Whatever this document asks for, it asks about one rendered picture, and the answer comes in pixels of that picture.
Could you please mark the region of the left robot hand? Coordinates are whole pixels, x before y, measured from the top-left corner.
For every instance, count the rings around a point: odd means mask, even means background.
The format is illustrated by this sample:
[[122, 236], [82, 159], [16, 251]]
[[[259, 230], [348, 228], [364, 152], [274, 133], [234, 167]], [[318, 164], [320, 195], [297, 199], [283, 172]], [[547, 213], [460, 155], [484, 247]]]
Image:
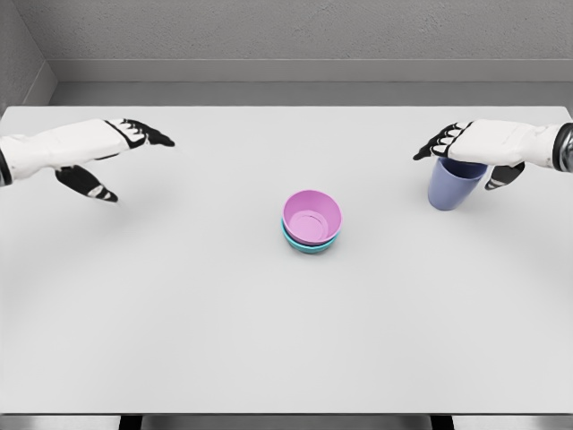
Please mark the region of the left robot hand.
[[50, 130], [48, 136], [48, 165], [55, 170], [56, 179], [78, 194], [104, 202], [117, 202], [118, 197], [82, 163], [113, 158], [143, 145], [175, 145], [162, 132], [127, 118], [64, 125]]

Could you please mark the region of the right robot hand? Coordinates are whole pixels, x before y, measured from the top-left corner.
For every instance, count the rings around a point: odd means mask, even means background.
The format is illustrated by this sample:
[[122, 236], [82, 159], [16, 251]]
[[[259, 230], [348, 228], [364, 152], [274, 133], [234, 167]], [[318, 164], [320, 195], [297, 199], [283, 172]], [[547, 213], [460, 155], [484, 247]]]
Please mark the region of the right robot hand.
[[527, 162], [537, 158], [533, 127], [515, 122], [475, 120], [446, 126], [413, 156], [437, 156], [465, 163], [492, 166], [485, 189], [511, 184]]

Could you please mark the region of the lavender blue cup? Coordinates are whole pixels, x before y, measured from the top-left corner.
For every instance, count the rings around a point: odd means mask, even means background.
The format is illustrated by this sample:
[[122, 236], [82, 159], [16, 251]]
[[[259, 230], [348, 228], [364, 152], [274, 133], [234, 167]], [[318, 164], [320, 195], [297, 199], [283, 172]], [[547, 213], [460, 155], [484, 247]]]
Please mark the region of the lavender blue cup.
[[474, 191], [487, 171], [481, 163], [438, 158], [428, 186], [429, 203], [440, 211], [456, 209]]

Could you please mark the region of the pink bowl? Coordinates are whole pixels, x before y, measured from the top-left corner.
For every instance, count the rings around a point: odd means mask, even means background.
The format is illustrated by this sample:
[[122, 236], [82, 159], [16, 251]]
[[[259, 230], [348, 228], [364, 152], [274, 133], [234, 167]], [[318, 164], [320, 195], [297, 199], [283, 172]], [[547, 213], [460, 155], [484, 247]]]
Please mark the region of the pink bowl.
[[330, 195], [317, 190], [302, 190], [286, 199], [282, 221], [286, 232], [296, 242], [323, 245], [339, 233], [343, 214]]

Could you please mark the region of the teal bowl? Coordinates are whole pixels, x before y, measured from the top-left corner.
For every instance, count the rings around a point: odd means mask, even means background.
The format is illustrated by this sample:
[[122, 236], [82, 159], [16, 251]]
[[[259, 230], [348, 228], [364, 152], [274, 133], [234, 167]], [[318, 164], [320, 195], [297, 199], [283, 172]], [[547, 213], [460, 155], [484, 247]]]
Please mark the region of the teal bowl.
[[286, 241], [296, 250], [303, 254], [318, 254], [329, 249], [338, 239], [339, 232], [329, 241], [319, 245], [305, 245], [297, 242], [288, 232], [284, 220], [281, 220], [281, 229]]

